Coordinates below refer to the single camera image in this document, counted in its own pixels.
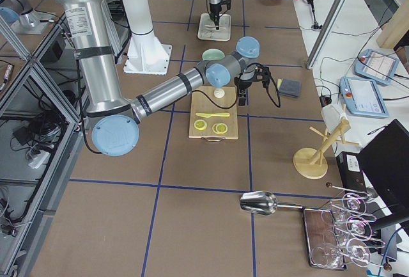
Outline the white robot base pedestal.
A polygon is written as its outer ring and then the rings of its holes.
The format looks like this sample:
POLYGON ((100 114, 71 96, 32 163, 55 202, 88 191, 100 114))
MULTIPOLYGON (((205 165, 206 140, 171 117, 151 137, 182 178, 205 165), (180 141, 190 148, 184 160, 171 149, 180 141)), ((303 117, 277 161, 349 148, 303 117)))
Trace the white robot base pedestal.
POLYGON ((122 0, 131 31, 124 72, 129 74, 165 75, 171 45, 156 37, 148 0, 122 0))

